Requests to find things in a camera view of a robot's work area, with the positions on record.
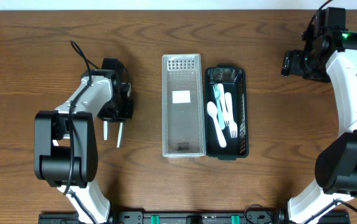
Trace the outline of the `white plastic spoon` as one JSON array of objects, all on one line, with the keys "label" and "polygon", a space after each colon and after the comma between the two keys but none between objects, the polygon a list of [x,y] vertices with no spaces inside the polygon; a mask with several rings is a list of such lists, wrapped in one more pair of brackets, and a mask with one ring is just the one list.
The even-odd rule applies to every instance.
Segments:
[{"label": "white plastic spoon", "polygon": [[117,148],[121,145],[121,139],[123,137],[123,126],[124,123],[120,123],[119,130],[118,130],[118,138],[117,138]]},{"label": "white plastic spoon", "polygon": [[104,141],[108,139],[108,121],[103,121],[103,139]]},{"label": "white plastic spoon", "polygon": [[206,108],[207,108],[208,115],[213,120],[214,128],[216,130],[216,136],[217,136],[217,140],[218,140],[219,146],[221,148],[225,148],[227,146],[227,143],[226,143],[226,139],[225,139],[225,137],[224,137],[224,135],[222,133],[222,130],[221,130],[220,126],[219,126],[218,119],[217,119],[217,112],[218,112],[217,107],[213,102],[209,101],[207,103]]}]

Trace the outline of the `white plastic fork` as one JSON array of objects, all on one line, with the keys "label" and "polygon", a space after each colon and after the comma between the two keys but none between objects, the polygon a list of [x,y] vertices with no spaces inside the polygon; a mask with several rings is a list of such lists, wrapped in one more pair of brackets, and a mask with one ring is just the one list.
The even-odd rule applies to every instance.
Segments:
[{"label": "white plastic fork", "polygon": [[216,100],[217,119],[218,119],[219,127],[221,130],[223,130],[226,127],[226,125],[224,123],[224,117],[223,117],[221,102],[220,102],[221,92],[220,92],[220,89],[217,84],[213,85],[213,92],[214,92],[214,97]]},{"label": "white plastic fork", "polygon": [[217,87],[219,89],[219,92],[221,94],[220,97],[220,102],[221,102],[221,107],[222,107],[222,115],[224,117],[224,123],[226,126],[229,125],[229,113],[227,112],[226,108],[226,101],[225,101],[225,95],[224,95],[224,86],[221,83],[217,84]]},{"label": "white plastic fork", "polygon": [[232,95],[229,92],[225,93],[225,101],[226,101],[226,108],[229,115],[229,131],[231,138],[237,138],[238,130],[237,130],[237,123],[234,121],[234,114],[233,114],[233,104],[232,104]]}]

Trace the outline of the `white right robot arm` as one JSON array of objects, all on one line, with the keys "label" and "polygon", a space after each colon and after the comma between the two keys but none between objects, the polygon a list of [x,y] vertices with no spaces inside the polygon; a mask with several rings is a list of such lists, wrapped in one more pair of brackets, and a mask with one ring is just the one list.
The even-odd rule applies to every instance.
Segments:
[{"label": "white right robot arm", "polygon": [[281,74],[331,83],[338,137],[317,157],[313,181],[287,202],[277,223],[334,223],[334,212],[357,198],[357,32],[346,28],[343,8],[322,5],[302,33],[303,50],[285,53]]}]

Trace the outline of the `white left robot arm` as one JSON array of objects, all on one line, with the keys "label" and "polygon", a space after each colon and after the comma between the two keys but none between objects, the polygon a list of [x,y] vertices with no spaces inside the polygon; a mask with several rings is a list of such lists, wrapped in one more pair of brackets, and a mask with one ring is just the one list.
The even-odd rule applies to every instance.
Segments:
[{"label": "white left robot arm", "polygon": [[70,200],[74,213],[43,213],[39,223],[117,223],[118,215],[95,178],[98,150],[93,121],[123,124],[133,116],[131,84],[125,67],[105,58],[101,68],[85,72],[72,96],[34,120],[34,173]]}]

